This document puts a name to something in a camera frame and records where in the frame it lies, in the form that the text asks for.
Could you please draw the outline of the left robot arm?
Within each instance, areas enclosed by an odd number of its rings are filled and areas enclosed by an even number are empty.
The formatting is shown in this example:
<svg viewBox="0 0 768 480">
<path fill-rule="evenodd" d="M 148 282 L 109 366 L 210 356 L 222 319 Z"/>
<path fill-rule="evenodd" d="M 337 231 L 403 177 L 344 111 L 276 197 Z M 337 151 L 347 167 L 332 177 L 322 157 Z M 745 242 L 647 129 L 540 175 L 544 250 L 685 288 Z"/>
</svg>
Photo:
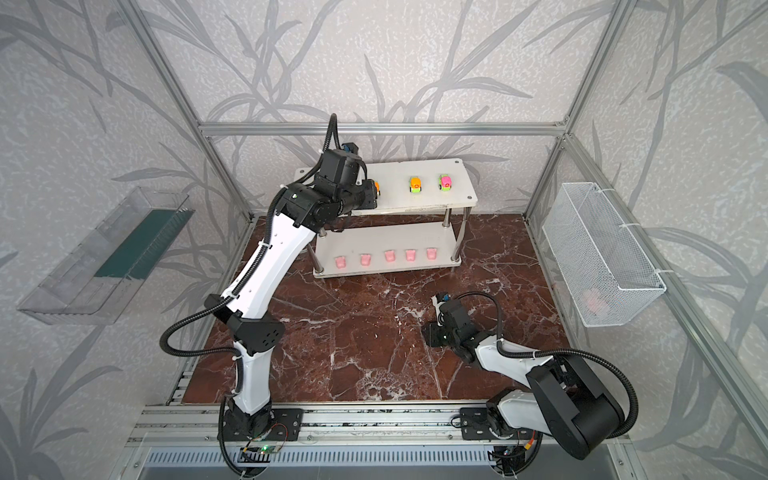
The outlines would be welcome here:
<svg viewBox="0 0 768 480">
<path fill-rule="evenodd" d="M 256 421 L 270 410 L 271 356 L 285 327 L 268 314 L 268 305 L 289 267 L 326 225 L 352 211 L 376 208 L 377 196 L 356 144 L 324 151 L 309 173 L 280 188 L 268 208 L 258 248 L 233 283 L 206 301 L 208 307 L 226 303 L 215 316 L 233 339 L 234 416 Z"/>
</svg>

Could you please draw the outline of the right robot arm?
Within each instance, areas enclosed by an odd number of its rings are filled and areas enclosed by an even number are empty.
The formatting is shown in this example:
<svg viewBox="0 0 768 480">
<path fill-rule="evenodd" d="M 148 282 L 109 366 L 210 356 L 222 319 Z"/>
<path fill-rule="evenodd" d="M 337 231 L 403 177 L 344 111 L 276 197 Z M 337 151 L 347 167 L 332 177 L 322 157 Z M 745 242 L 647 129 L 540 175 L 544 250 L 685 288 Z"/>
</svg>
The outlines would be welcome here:
<svg viewBox="0 0 768 480">
<path fill-rule="evenodd" d="M 503 311 L 483 331 L 463 305 L 463 296 L 433 296 L 436 318 L 422 335 L 432 348 L 448 348 L 465 364 L 520 384 L 459 413 L 466 440 L 528 440 L 535 447 L 552 437 L 571 457 L 583 460 L 604 440 L 628 433 L 639 401 L 628 377 L 611 362 L 578 349 L 536 350 L 503 337 Z"/>
</svg>

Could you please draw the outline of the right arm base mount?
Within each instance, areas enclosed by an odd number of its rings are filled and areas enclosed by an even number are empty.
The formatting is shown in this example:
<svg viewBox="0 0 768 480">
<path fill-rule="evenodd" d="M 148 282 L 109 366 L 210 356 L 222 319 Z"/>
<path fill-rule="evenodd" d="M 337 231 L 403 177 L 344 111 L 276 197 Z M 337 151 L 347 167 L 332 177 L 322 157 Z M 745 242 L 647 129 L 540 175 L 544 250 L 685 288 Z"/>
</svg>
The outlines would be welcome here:
<svg viewBox="0 0 768 480">
<path fill-rule="evenodd" d="M 508 427 L 499 417 L 490 415 L 485 407 L 461 408 L 455 426 L 466 441 L 527 441 L 533 436 L 530 429 Z"/>
</svg>

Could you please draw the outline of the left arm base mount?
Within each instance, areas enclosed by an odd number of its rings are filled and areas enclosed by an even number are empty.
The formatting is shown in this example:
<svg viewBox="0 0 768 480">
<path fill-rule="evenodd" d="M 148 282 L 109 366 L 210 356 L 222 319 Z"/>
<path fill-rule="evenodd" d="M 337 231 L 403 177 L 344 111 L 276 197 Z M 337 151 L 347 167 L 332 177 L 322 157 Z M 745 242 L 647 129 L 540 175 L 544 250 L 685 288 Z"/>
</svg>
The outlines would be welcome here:
<svg viewBox="0 0 768 480">
<path fill-rule="evenodd" d="M 218 439 L 230 441 L 297 441 L 304 410 L 301 408 L 264 408 L 249 415 L 238 408 L 225 408 Z"/>
</svg>

